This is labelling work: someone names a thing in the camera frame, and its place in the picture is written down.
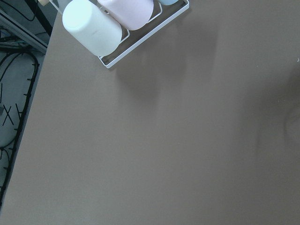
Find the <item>aluminium floor rail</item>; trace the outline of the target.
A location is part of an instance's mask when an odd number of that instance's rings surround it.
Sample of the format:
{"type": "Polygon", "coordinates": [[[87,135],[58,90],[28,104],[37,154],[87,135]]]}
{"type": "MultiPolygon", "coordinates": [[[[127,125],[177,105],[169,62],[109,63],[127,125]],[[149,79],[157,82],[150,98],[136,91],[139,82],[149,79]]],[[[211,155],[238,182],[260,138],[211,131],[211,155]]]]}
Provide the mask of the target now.
{"type": "Polygon", "coordinates": [[[20,23],[7,15],[3,10],[0,11],[0,24],[41,53],[46,53],[48,44],[24,28],[20,23]]]}

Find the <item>blue cup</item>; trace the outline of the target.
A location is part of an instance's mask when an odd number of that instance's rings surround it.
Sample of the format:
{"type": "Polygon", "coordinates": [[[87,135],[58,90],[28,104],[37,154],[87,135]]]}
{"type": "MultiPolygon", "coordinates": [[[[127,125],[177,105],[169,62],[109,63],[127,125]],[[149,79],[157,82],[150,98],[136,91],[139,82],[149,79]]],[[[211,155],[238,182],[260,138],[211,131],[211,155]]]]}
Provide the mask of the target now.
{"type": "Polygon", "coordinates": [[[169,5],[175,4],[178,1],[179,0],[158,0],[158,2],[160,4],[165,5],[165,6],[169,6],[169,5]]]}

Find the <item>white cup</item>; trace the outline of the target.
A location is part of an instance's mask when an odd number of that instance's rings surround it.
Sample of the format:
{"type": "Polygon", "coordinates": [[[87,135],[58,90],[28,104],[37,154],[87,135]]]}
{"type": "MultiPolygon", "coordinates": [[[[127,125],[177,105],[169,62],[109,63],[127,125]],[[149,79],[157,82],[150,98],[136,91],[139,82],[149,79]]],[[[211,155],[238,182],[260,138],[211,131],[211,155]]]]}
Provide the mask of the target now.
{"type": "Polygon", "coordinates": [[[89,0],[68,3],[62,22],[64,28],[95,56],[111,54],[121,42],[121,25],[89,0]]]}

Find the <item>pink cup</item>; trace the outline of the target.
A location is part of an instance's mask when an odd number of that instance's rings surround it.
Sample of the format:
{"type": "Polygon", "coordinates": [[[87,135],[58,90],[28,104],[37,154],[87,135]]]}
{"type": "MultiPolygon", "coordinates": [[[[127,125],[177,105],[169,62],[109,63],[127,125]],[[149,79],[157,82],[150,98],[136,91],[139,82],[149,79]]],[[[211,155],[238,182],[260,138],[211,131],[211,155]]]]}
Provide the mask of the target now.
{"type": "Polygon", "coordinates": [[[138,30],[150,20],[152,0],[98,0],[98,3],[127,30],[138,30]]]}

